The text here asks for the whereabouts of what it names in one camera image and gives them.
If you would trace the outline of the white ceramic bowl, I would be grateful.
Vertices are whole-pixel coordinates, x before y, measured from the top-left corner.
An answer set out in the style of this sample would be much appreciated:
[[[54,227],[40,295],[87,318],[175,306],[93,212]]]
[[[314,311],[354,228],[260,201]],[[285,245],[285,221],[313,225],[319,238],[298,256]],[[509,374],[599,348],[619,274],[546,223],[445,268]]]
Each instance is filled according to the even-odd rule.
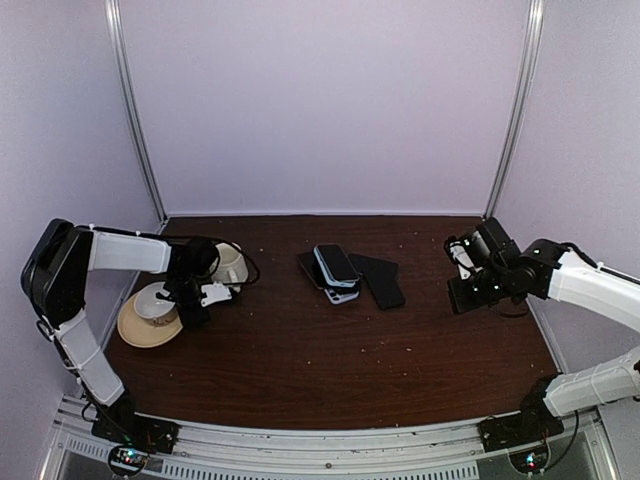
[[[163,282],[155,282],[142,288],[135,296],[135,314],[145,322],[162,326],[173,322],[177,316],[175,304],[168,300],[169,293]]]

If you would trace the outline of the beige saucer plate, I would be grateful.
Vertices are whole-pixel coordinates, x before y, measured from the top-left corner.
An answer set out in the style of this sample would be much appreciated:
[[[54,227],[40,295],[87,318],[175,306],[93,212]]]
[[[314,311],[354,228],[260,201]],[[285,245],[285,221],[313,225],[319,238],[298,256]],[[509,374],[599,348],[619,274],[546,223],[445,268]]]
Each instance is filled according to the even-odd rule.
[[[182,330],[180,317],[163,325],[154,325],[140,317],[134,309],[138,294],[132,295],[122,306],[117,318],[117,332],[128,345],[149,349],[164,345]]]

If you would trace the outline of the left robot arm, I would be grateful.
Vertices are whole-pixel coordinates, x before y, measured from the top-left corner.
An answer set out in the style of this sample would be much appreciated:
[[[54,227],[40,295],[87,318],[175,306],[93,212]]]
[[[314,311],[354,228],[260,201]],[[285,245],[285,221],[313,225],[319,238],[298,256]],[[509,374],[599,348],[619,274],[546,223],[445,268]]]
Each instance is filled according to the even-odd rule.
[[[41,333],[67,361],[85,388],[106,429],[123,444],[144,433],[131,394],[106,359],[87,321],[85,290],[94,270],[135,271],[165,276],[167,300],[181,324],[198,327],[209,319],[203,279],[219,258],[214,240],[171,237],[53,219],[21,274],[21,288]]]

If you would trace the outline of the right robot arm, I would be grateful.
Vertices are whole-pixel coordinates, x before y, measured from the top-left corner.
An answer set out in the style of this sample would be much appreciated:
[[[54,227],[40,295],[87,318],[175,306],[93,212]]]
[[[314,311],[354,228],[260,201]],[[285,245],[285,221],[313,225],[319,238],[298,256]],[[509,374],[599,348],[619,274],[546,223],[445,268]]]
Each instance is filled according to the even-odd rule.
[[[565,350],[567,372],[537,381],[522,400],[512,423],[519,440],[570,413],[638,397],[638,279],[568,242],[539,239],[519,250],[512,241],[451,237],[444,249],[459,269],[448,284],[455,313],[530,298]]]

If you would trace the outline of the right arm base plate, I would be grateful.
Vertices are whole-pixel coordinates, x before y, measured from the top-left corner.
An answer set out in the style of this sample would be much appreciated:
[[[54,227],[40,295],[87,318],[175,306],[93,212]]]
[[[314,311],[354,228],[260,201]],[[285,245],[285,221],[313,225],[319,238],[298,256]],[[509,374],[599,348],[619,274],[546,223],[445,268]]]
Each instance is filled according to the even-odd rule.
[[[542,441],[564,432],[561,419],[535,412],[519,412],[503,417],[489,417],[478,424],[485,452],[510,449]]]

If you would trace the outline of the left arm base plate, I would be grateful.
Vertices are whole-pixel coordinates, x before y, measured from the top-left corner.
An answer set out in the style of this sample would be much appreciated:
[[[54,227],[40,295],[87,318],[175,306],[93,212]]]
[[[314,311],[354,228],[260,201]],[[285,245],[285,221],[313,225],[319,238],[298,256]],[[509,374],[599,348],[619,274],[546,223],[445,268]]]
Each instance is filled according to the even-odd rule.
[[[95,437],[147,453],[172,454],[180,427],[177,423],[135,415],[132,423],[117,423],[99,414],[91,427]]]

